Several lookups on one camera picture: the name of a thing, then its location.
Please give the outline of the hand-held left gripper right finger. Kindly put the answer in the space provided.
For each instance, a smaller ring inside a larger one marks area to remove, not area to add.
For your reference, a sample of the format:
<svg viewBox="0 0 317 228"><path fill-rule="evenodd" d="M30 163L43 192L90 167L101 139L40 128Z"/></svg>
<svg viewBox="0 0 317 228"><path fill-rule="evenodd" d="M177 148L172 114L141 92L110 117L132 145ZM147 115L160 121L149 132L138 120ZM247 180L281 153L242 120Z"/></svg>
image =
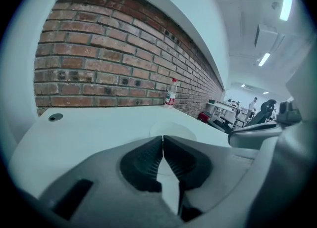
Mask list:
<svg viewBox="0 0 317 228"><path fill-rule="evenodd" d="M178 215L184 222L224 200L248 172L258 151L163 136L165 160L179 180Z"/></svg>

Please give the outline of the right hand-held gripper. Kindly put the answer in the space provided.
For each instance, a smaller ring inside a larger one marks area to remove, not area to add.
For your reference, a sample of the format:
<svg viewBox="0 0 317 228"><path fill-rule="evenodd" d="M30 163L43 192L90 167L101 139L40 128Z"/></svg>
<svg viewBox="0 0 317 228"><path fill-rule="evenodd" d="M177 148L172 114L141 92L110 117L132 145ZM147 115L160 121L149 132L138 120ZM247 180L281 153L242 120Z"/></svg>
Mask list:
<svg viewBox="0 0 317 228"><path fill-rule="evenodd" d="M317 46L313 45L286 84L301 122L283 128L276 122L255 124L228 135L231 147L260 149L277 137L271 166L248 215L250 224L317 222Z"/></svg>

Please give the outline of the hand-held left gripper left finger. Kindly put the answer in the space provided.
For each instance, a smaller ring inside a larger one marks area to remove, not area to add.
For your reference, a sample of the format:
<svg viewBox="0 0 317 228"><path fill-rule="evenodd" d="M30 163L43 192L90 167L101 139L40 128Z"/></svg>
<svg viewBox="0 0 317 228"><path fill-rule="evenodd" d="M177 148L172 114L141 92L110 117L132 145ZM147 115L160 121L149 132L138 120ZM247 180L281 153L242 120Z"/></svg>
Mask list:
<svg viewBox="0 0 317 228"><path fill-rule="evenodd" d="M162 137L100 151L53 181L39 200L72 228L178 228L157 181Z"/></svg>

